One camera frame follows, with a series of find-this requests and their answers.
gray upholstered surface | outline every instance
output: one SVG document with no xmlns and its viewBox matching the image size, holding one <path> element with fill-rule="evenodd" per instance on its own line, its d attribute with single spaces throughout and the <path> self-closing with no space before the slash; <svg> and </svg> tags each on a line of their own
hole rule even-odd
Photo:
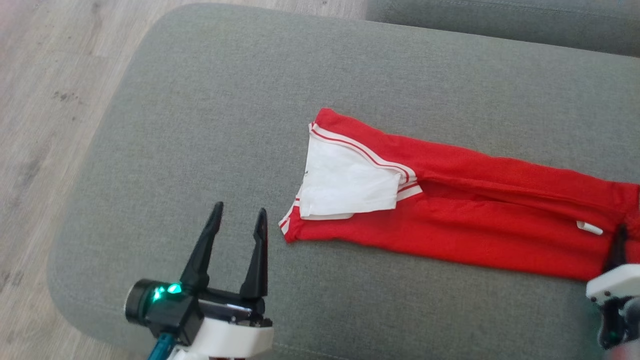
<svg viewBox="0 0 640 360">
<path fill-rule="evenodd" d="M 367 20 L 640 56 L 637 0 L 369 0 Z"/>
<path fill-rule="evenodd" d="M 286 245 L 324 106 L 391 133 L 640 181 L 640 59 L 375 22 L 194 5 L 145 37 L 104 117 L 49 260 L 78 329 L 148 351 L 122 304 L 176 279 L 217 200 L 212 284 L 238 289 L 264 206 L 273 359 L 598 359 L 584 284 Z"/>
</svg>

floor plank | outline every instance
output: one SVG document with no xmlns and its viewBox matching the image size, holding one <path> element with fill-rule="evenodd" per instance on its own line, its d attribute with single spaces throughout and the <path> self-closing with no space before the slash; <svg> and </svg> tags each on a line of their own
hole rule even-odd
<svg viewBox="0 0 640 360">
<path fill-rule="evenodd" d="M 198 0 L 0 3 L 0 358 L 143 359 L 72 328 L 46 261 L 92 136 L 146 31 Z M 366 0 L 217 1 L 363 19 Z"/>
</svg>

red fabric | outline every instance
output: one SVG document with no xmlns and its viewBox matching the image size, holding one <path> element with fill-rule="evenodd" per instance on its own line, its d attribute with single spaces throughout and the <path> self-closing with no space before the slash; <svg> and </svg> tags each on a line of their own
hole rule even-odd
<svg viewBox="0 0 640 360">
<path fill-rule="evenodd" d="M 612 232 L 630 229 L 627 256 L 640 262 L 640 186 L 571 170 L 496 158 L 461 147 L 388 135 L 331 109 L 316 126 L 410 167 L 422 193 L 396 209 L 346 220 L 284 219 L 287 242 L 340 238 L 386 250 L 588 281 L 600 274 Z M 576 220 L 604 230 L 581 230 Z"/>
</svg>

red and white clothing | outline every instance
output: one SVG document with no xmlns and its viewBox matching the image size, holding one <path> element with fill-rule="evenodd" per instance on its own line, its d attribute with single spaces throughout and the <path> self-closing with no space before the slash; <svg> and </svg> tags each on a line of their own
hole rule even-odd
<svg viewBox="0 0 640 360">
<path fill-rule="evenodd" d="M 388 135 L 322 109 L 280 228 L 459 263 L 590 280 L 618 224 L 640 262 L 640 186 Z"/>
</svg>

blue tube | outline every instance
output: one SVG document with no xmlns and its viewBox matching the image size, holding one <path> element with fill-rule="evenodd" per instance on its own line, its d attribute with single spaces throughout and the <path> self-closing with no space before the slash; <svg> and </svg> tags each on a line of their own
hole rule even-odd
<svg viewBox="0 0 640 360">
<path fill-rule="evenodd" d="M 175 347 L 175 338 L 170 334 L 160 334 L 147 360 L 167 360 Z"/>
</svg>

